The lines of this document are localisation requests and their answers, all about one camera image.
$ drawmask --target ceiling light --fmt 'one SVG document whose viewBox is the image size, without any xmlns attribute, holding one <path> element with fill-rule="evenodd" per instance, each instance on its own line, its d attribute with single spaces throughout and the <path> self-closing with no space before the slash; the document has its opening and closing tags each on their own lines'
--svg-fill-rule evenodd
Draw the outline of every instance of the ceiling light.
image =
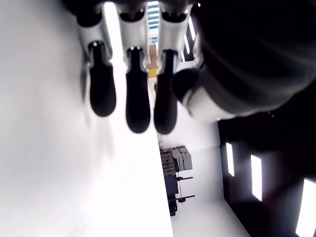
<svg viewBox="0 0 316 237">
<path fill-rule="evenodd" d="M 316 228 L 316 183 L 304 179 L 303 196 L 296 234 L 299 237 L 313 237 Z"/>
<path fill-rule="evenodd" d="M 188 43 L 187 35 L 184 35 L 184 43 L 186 45 L 187 54 L 189 54 L 190 53 L 190 49 L 189 49 L 189 43 Z"/>
<path fill-rule="evenodd" d="M 149 25 L 149 26 L 151 27 L 151 26 L 158 26 L 158 25 L 159 25 L 159 24 L 152 24 L 152 25 Z"/>
<path fill-rule="evenodd" d="M 191 17 L 189 17 L 189 27 L 190 27 L 192 40 L 194 40 L 196 38 L 196 33 L 194 32 L 194 28 L 193 28 L 193 23 L 192 23 Z"/>
<path fill-rule="evenodd" d="M 147 6 L 154 6 L 154 5 L 158 5 L 159 2 L 158 1 L 150 1 L 149 3 L 147 3 Z"/>
<path fill-rule="evenodd" d="M 251 155 L 252 194 L 262 201 L 261 159 Z"/>
<path fill-rule="evenodd" d="M 182 62 L 185 62 L 185 58 L 184 58 L 184 54 L 183 54 L 183 51 L 181 52 L 181 56 L 182 56 Z"/>
<path fill-rule="evenodd" d="M 233 159 L 233 147 L 229 143 L 226 143 L 226 153 L 227 153 L 228 172 L 232 176 L 235 176 L 234 159 Z"/>
<path fill-rule="evenodd" d="M 151 12 L 151 11 L 159 11 L 159 7 L 149 8 L 148 12 Z"/>
<path fill-rule="evenodd" d="M 149 16 L 149 17 L 159 16 L 159 13 L 150 14 L 150 15 L 148 15 L 148 16 Z"/>
<path fill-rule="evenodd" d="M 148 20 L 148 22 L 155 22 L 155 21 L 159 21 L 159 19 L 151 19 L 151 20 Z"/>
</svg>

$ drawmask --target white wall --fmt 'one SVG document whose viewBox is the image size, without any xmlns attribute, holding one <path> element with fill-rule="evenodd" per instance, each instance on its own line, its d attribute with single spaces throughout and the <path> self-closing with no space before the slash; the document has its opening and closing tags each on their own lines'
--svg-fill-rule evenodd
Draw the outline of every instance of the white wall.
<svg viewBox="0 0 316 237">
<path fill-rule="evenodd" d="M 164 148 L 186 145 L 189 152 L 219 146 L 217 123 L 203 123 L 190 117 L 178 102 L 178 119 L 174 130 L 159 139 Z"/>
<path fill-rule="evenodd" d="M 114 5 L 118 99 L 100 119 L 83 105 L 82 49 L 59 2 L 0 1 L 0 236 L 171 237 L 156 131 L 135 135 L 125 122 Z"/>
<path fill-rule="evenodd" d="M 223 197 L 223 179 L 219 147 L 191 152 L 193 169 L 181 171 L 183 206 L 178 203 L 176 215 L 171 217 L 174 237 L 248 237 Z"/>
<path fill-rule="evenodd" d="M 190 153 L 193 169 L 181 171 L 179 175 L 193 179 L 180 181 L 180 184 L 182 196 L 196 197 L 187 199 L 183 208 L 222 200 L 223 179 L 219 147 L 209 147 Z"/>
</svg>

